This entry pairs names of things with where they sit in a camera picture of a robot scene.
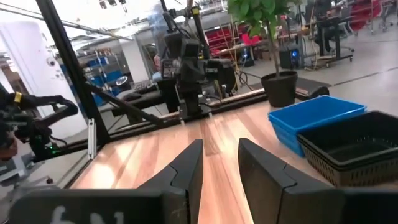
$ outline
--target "potted plant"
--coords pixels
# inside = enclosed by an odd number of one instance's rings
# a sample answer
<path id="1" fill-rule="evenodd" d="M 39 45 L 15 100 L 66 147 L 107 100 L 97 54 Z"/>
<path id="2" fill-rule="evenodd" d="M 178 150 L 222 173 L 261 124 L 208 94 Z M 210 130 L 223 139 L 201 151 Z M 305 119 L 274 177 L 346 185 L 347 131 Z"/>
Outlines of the potted plant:
<path id="1" fill-rule="evenodd" d="M 298 0 L 228 0 L 228 13 L 238 22 L 250 26 L 250 36 L 260 34 L 267 27 L 267 39 L 272 58 L 275 62 L 275 73 L 261 78 L 261 84 L 273 107 L 283 107 L 294 103 L 297 72 L 279 71 L 277 49 L 275 47 L 275 30 L 277 16 L 289 12 L 288 3 L 297 4 Z"/>

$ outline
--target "wall-mounted camera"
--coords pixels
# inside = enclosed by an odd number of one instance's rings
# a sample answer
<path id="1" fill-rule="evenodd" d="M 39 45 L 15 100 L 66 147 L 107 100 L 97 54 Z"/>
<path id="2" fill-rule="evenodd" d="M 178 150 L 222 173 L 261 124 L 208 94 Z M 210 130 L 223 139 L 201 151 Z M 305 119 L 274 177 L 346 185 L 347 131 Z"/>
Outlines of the wall-mounted camera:
<path id="1" fill-rule="evenodd" d="M 56 64 L 57 64 L 57 62 L 55 61 L 55 58 L 50 57 L 47 59 L 47 65 L 50 65 L 52 67 L 52 66 L 55 66 Z"/>

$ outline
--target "wooden table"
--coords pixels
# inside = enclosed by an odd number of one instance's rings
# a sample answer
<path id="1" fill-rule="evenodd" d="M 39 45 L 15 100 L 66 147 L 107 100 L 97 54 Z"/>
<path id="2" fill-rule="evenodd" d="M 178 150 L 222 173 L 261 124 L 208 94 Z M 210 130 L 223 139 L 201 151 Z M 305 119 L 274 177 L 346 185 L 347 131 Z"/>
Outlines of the wooden table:
<path id="1" fill-rule="evenodd" d="M 154 131 L 104 147 L 73 189 L 135 189 L 162 170 L 194 139 L 203 139 L 199 223 L 252 223 L 238 170 L 238 141 L 248 138 L 294 167 L 326 180 L 283 146 L 268 122 L 268 101 L 194 123 Z"/>

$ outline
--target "black plastic basket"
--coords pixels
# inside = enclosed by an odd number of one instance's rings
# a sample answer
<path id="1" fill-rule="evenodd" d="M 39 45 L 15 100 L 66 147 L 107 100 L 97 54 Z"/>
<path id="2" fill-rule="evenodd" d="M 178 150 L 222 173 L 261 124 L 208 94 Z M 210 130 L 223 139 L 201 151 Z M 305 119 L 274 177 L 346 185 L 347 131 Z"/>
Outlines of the black plastic basket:
<path id="1" fill-rule="evenodd" d="M 308 162 L 335 186 L 398 178 L 398 118 L 373 111 L 300 133 Z"/>

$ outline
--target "table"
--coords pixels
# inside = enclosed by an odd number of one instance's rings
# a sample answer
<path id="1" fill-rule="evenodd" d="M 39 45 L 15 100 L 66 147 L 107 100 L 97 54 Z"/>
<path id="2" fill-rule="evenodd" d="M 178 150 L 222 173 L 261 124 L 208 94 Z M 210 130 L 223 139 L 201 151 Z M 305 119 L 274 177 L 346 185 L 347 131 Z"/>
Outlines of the table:
<path id="1" fill-rule="evenodd" d="M 203 139 L 205 158 L 199 223 L 252 223 L 238 170 L 239 138 L 252 140 L 292 166 L 326 182 L 305 159 L 277 140 L 268 122 L 270 110 L 266 101 L 113 142 L 101 150 L 72 188 L 137 188 L 175 159 L 194 139 Z"/>

